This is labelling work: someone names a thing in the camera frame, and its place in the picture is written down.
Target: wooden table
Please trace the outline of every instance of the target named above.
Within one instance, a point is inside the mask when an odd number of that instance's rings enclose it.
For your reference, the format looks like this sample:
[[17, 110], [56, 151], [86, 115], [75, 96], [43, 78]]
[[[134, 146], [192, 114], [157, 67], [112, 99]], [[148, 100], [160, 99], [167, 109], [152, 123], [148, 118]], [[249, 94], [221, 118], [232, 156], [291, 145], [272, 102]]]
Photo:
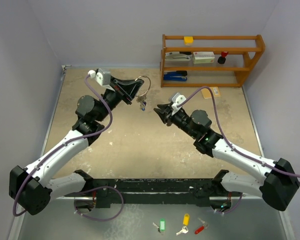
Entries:
[[[47, 140], [47, 152], [57, 144], [76, 122], [75, 110], [81, 96], [93, 95], [86, 87], [87, 69], [67, 70], [51, 131]], [[121, 102], [113, 110], [113, 124], [90, 147], [76, 155], [57, 174], [63, 177], [82, 169], [93, 178], [213, 178], [221, 169], [243, 172], [222, 160], [202, 155], [193, 146], [194, 140], [176, 126], [164, 125], [153, 108], [168, 103], [169, 97], [181, 92], [186, 97], [196, 88], [161, 88], [158, 68], [111, 69], [119, 79], [135, 79], [140, 75], [151, 78], [152, 88], [147, 95], [145, 111], [133, 101]], [[101, 94], [104, 89], [93, 82]], [[221, 97], [216, 99], [218, 115], [224, 133], [240, 147], [260, 154], [257, 138], [241, 88], [220, 87]], [[212, 120], [212, 128], [219, 132], [211, 99], [201, 93], [194, 96], [184, 109], [190, 115], [196, 109], [205, 110]], [[107, 117], [102, 124], [109, 121]]]

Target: metal ring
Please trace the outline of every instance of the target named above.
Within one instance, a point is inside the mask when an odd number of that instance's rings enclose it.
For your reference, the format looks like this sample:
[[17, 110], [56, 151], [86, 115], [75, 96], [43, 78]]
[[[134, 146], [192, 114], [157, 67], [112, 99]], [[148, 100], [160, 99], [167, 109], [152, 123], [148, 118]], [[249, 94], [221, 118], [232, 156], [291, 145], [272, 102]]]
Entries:
[[138, 76], [138, 77], [135, 79], [135, 81], [137, 81], [138, 79], [141, 79], [141, 78], [147, 78], [147, 79], [149, 79], [149, 87], [148, 87], [147, 91], [145, 91], [143, 94], [135, 95], [137, 98], [145, 96], [145, 95], [149, 92], [150, 87], [151, 87], [151, 80], [150, 80], [150, 78], [149, 78], [148, 76], [145, 76], [145, 75]]

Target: yellow key tag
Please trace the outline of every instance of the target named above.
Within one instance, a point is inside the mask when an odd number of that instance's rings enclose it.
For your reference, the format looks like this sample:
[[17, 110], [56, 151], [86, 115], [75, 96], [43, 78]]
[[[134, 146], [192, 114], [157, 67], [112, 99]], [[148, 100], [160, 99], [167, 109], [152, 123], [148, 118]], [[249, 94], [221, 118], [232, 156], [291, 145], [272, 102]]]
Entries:
[[186, 213], [183, 217], [183, 225], [188, 226], [189, 224], [190, 215]]

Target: robotic arm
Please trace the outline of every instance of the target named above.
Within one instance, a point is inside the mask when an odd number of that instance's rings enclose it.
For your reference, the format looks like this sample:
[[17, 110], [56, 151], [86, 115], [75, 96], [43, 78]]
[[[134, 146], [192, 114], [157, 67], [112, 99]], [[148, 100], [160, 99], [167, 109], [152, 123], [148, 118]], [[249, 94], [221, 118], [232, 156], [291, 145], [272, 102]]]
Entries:
[[274, 161], [227, 142], [222, 135], [211, 129], [212, 121], [205, 111], [195, 110], [191, 116], [187, 115], [180, 106], [186, 101], [186, 97], [180, 93], [172, 96], [170, 101], [154, 109], [164, 124], [174, 124], [192, 137], [195, 140], [193, 145], [200, 153], [224, 160], [249, 174], [238, 175], [221, 170], [214, 179], [225, 190], [261, 197], [268, 205], [280, 211], [287, 208], [300, 186], [299, 181], [295, 176], [284, 175], [270, 168], [294, 174], [287, 160], [281, 158]]
[[[111, 76], [109, 71], [98, 69], [96, 72], [89, 71], [89, 75], [106, 88], [101, 96], [111, 111], [121, 101], [128, 105], [132, 104], [132, 100], [144, 84], [142, 79], [120, 80]], [[82, 170], [77, 170], [69, 176], [52, 179], [69, 160], [98, 139], [100, 134], [93, 134], [104, 129], [105, 126], [99, 122], [103, 121], [109, 114], [100, 100], [89, 95], [82, 96], [78, 100], [75, 113], [78, 120], [72, 126], [72, 130], [55, 147], [25, 168], [16, 166], [10, 172], [9, 195], [15, 199], [22, 183], [34, 169], [36, 170], [21, 190], [17, 200], [31, 215], [41, 212], [53, 199], [80, 192], [87, 179], [90, 178]], [[40, 165], [40, 162], [49, 155], [51, 156]]]

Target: gray wall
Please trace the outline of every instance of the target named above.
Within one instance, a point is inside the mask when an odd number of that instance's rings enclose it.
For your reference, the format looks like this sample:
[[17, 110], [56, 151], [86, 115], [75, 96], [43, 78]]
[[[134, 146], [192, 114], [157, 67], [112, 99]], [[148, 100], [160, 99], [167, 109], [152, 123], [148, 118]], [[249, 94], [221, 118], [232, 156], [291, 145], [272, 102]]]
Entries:
[[162, 34], [257, 35], [278, 0], [29, 0], [62, 64], [159, 66]]
[[61, 74], [27, 0], [0, 0], [0, 240], [13, 219], [9, 172], [39, 157]]
[[[261, 34], [266, 51], [244, 87], [265, 156], [300, 173], [300, 0], [280, 0]], [[288, 209], [300, 239], [300, 189]]]

